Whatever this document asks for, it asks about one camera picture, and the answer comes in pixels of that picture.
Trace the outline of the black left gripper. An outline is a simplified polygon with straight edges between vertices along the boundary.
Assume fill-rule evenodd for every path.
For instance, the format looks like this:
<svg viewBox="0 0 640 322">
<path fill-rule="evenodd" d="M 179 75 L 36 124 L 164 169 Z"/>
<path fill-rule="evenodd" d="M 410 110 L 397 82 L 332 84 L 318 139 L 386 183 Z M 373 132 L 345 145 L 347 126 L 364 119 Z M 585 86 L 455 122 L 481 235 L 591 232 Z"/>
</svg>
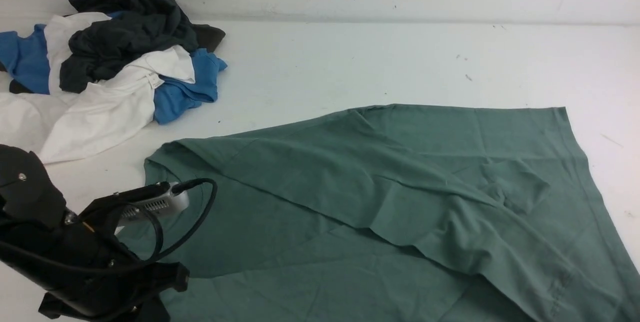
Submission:
<svg viewBox="0 0 640 322">
<path fill-rule="evenodd" d="M 84 221 L 47 227 L 37 220 L 1 214 L 1 261 L 37 284 L 45 295 L 38 312 L 82 322 L 169 322 L 160 294 L 185 292 L 190 273 L 179 262 L 163 263 L 163 230 L 150 212 L 155 245 L 142 260 L 115 237 L 117 219 L 99 212 Z"/>
</svg>

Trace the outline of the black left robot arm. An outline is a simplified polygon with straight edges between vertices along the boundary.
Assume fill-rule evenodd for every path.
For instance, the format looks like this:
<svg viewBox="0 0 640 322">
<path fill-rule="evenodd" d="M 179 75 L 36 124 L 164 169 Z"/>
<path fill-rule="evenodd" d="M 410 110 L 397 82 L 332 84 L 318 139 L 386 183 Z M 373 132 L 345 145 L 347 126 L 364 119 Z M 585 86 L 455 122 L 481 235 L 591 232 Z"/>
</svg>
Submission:
<svg viewBox="0 0 640 322">
<path fill-rule="evenodd" d="M 167 195 L 161 182 L 67 208 L 36 153 L 1 147 L 1 262 L 45 290 L 38 312 L 83 322 L 169 322 L 160 299 L 188 286 L 180 263 L 147 263 L 115 230 L 135 202 Z"/>
</svg>

